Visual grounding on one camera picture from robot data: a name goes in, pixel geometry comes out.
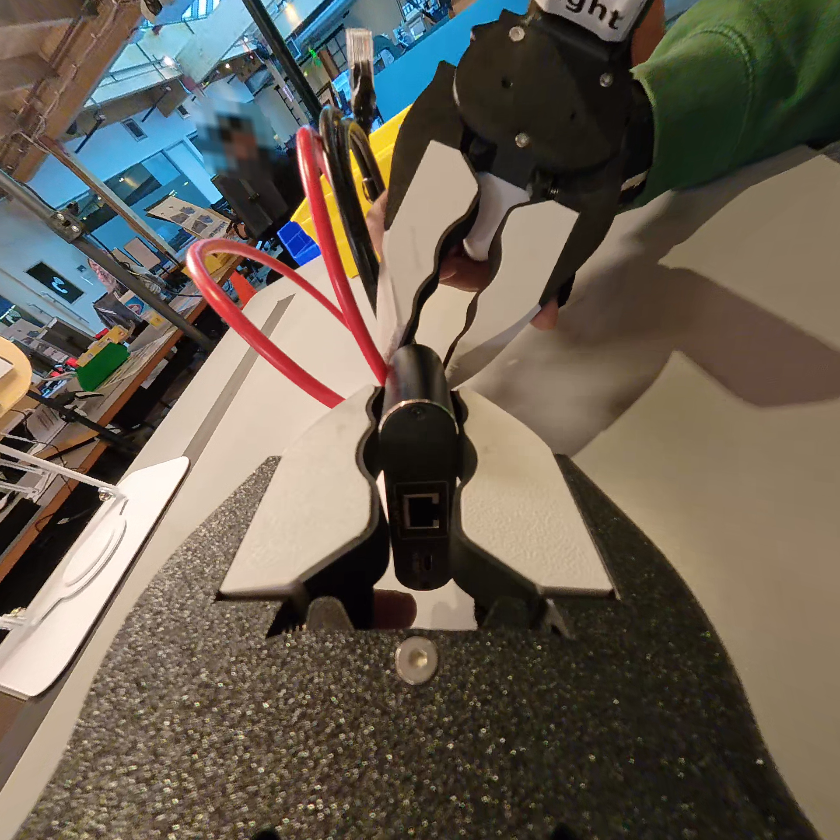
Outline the black ethernet adapter hub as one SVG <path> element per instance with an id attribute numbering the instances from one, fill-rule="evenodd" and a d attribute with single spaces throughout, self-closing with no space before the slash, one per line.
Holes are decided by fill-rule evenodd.
<path id="1" fill-rule="evenodd" d="M 396 579 L 415 592 L 451 580 L 449 543 L 460 429 L 442 361 L 409 343 L 394 352 L 377 429 Z"/>

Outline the wooden work table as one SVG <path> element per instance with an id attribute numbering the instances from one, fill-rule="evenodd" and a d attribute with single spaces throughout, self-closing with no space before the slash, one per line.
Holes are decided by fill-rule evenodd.
<path id="1" fill-rule="evenodd" d="M 16 438 L 5 443 L 53 465 L 118 482 L 150 439 L 155 423 L 172 407 L 175 384 L 184 388 L 196 372 L 196 359 L 206 356 L 171 324 L 146 325 L 130 343 L 125 363 L 93 396 L 72 403 L 76 412 L 119 438 L 118 443 L 65 418 L 58 429 L 49 431 L 47 422 L 58 418 L 53 399 L 37 402 L 26 418 L 20 410 L 6 416 L 3 421 Z M 28 602 L 34 596 L 101 504 L 95 488 L 65 476 L 45 479 L 35 499 L 2 493 L 2 596 L 10 602 Z"/>

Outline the yellow plastic bin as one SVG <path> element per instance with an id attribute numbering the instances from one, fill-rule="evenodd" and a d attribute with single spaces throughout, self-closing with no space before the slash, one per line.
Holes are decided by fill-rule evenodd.
<path id="1" fill-rule="evenodd" d="M 392 119 L 385 122 L 380 128 L 375 129 L 371 133 L 371 149 L 376 163 L 379 166 L 385 186 L 389 186 L 391 180 L 392 156 L 396 143 L 396 137 L 409 110 L 409 107 L 405 108 L 401 112 L 397 113 Z M 354 189 L 357 197 L 360 199 L 362 211 L 366 214 L 372 205 L 372 201 L 368 200 L 364 194 L 361 170 L 355 162 L 353 156 L 351 157 L 351 174 Z M 347 235 L 343 229 L 343 224 L 341 222 L 332 186 L 326 175 L 321 175 L 320 186 L 322 188 L 324 202 L 328 210 L 330 223 L 338 247 L 339 256 L 342 260 L 343 268 L 346 276 L 352 279 L 358 276 L 358 270 L 351 255 L 350 245 Z M 317 234 L 317 229 L 312 218 L 311 208 L 307 199 L 304 199 L 300 204 L 298 209 L 292 215 L 291 221 L 298 224 L 316 245 L 320 245 L 320 239 Z"/>

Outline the person's right hand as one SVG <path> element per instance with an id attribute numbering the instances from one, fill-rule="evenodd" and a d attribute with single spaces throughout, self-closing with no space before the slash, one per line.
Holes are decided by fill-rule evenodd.
<path id="1" fill-rule="evenodd" d="M 461 291 L 477 293 L 490 283 L 490 268 L 486 261 L 470 258 L 462 245 L 456 245 L 442 258 L 438 282 Z M 531 325 L 540 331 L 550 331 L 557 325 L 562 304 L 557 297 L 541 306 Z"/>

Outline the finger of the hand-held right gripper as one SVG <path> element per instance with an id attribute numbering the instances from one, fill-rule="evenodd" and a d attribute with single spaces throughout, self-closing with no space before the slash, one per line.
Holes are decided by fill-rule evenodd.
<path id="1" fill-rule="evenodd" d="M 561 204 L 510 210 L 500 229 L 495 272 L 468 305 L 465 327 L 447 354 L 451 388 L 486 368 L 538 314 L 578 216 Z"/>
<path id="2" fill-rule="evenodd" d="M 463 152 L 432 141 L 382 240 L 379 351 L 387 368 L 412 341 L 438 285 L 446 237 L 474 211 L 478 194 L 476 174 Z"/>

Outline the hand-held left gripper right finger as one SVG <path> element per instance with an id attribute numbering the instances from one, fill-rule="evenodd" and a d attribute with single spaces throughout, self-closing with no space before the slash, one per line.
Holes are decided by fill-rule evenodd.
<path id="1" fill-rule="evenodd" d="M 465 410 L 465 477 L 454 505 L 454 578 L 476 602 L 605 597 L 613 581 L 551 448 L 483 395 Z"/>

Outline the instruction sheet on stand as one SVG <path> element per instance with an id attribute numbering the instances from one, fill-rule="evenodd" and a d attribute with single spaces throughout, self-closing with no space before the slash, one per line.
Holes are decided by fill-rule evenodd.
<path id="1" fill-rule="evenodd" d="M 61 477 L 97 489 L 99 510 L 58 570 L 24 609 L 2 615 L 1 688 L 18 699 L 44 694 L 68 669 L 117 585 L 156 527 L 191 465 L 186 456 L 133 472 L 116 485 L 1 445 L 2 467 L 38 478 L 2 492 L 32 497 Z"/>

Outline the green box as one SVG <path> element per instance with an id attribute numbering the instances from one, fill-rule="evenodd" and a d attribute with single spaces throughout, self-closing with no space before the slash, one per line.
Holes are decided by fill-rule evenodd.
<path id="1" fill-rule="evenodd" d="M 129 349 L 124 344 L 110 341 L 106 341 L 96 353 L 85 353 L 76 369 L 79 391 L 96 392 L 129 357 Z"/>

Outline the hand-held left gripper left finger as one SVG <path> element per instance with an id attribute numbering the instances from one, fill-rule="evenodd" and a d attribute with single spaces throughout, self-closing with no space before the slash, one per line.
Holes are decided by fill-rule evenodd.
<path id="1" fill-rule="evenodd" d="M 302 595 L 320 575 L 333 588 L 373 586 L 389 562 L 380 494 L 364 463 L 377 392 L 356 392 L 280 457 L 219 594 Z"/>

